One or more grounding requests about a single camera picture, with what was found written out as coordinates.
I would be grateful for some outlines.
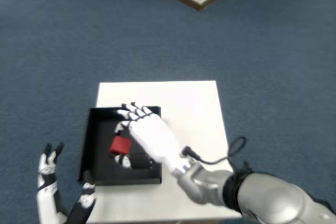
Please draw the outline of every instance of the white table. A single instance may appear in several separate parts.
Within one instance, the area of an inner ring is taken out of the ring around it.
[[[162,119],[180,140],[205,160],[226,155],[227,141],[215,81],[100,83],[97,107],[136,101],[162,107]],[[229,169],[227,162],[207,166]],[[160,185],[98,186],[90,223],[239,218],[225,207],[197,205],[166,167]]]

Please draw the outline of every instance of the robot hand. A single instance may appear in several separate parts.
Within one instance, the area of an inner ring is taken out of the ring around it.
[[[95,203],[95,185],[90,173],[84,173],[82,195],[73,207],[69,216],[63,207],[57,186],[55,169],[57,159],[64,147],[60,143],[53,151],[51,144],[47,144],[40,157],[38,168],[37,206],[41,224],[84,224],[89,218]]]
[[[128,129],[153,159],[169,167],[192,201],[226,206],[262,224],[336,224],[329,204],[275,176],[254,173],[248,166],[234,173],[210,172],[195,160],[179,157],[177,139],[159,116],[135,103],[122,107],[118,113],[127,121],[118,124],[116,133]]]
[[[170,172],[190,167],[188,160],[180,157],[181,148],[176,137],[158,115],[135,103],[123,104],[122,107],[123,110],[117,113],[126,121],[118,124],[116,133],[128,129],[144,150],[155,161],[165,164]]]

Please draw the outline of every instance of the black box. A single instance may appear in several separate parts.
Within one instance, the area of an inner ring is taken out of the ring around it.
[[[161,108],[148,107],[153,113],[161,116]],[[82,181],[82,174],[90,170],[96,185],[135,185],[135,184],[160,184],[161,164],[151,160],[150,167],[127,169],[117,164],[109,152],[114,138],[116,125],[124,118],[115,113],[121,108],[92,108],[89,111],[87,131],[81,153],[78,180]],[[150,157],[143,148],[128,134],[122,136],[132,141],[130,154],[136,154],[141,159]]]

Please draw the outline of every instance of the black cable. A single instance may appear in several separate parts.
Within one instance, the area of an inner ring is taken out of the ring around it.
[[[237,143],[241,141],[241,144],[236,148],[236,150],[234,150],[234,147],[237,145]],[[236,137],[232,143],[230,144],[229,148],[228,148],[228,151],[227,151],[227,155],[226,157],[222,157],[216,161],[206,161],[206,160],[203,160],[196,152],[194,152],[189,146],[186,146],[183,148],[182,150],[182,154],[184,156],[190,156],[194,159],[196,159],[197,161],[200,161],[201,163],[203,164],[207,164],[207,165],[215,165],[215,164],[218,164],[224,160],[228,160],[228,162],[230,163],[230,165],[232,166],[233,169],[235,169],[236,167],[234,166],[234,164],[232,163],[231,161],[231,158],[234,157],[237,153],[239,153],[246,145],[246,137],[244,136],[238,136]]]

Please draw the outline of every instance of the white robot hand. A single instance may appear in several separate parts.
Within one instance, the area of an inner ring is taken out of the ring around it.
[[[83,175],[82,195],[75,203],[70,214],[67,215],[67,211],[61,202],[55,175],[57,159],[63,146],[64,144],[60,143],[52,151],[51,144],[47,144],[40,157],[36,196],[40,224],[84,224],[89,218],[96,201],[95,185],[90,173],[86,171]]]
[[[170,172],[190,166],[187,159],[180,157],[181,148],[176,137],[158,115],[136,103],[122,107],[117,113],[126,120],[117,125],[116,133],[128,129],[144,150],[155,161],[165,164]]]

